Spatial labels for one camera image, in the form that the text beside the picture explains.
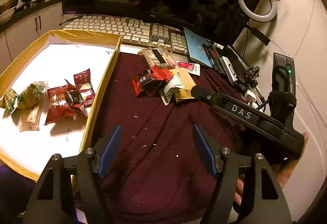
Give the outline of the person's right hand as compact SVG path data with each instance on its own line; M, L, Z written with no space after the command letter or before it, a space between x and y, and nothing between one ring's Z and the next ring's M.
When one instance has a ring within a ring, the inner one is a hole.
M280 185L280 187L283 189L285 185L287 184L288 180L292 176L295 167L297 166L298 162L301 160L304 152L305 152L305 147L307 145L308 139L309 139L309 133L304 132L303 134L304 137L304 146L303 150L301 152L301 156L297 160L286 160L280 167L280 169L275 173L276 179ZM236 192L234 193L234 202L240 206L242 202L242 195L243 195L243 188L244 188L244 174L239 174L238 179L237 179L237 185L236 185Z

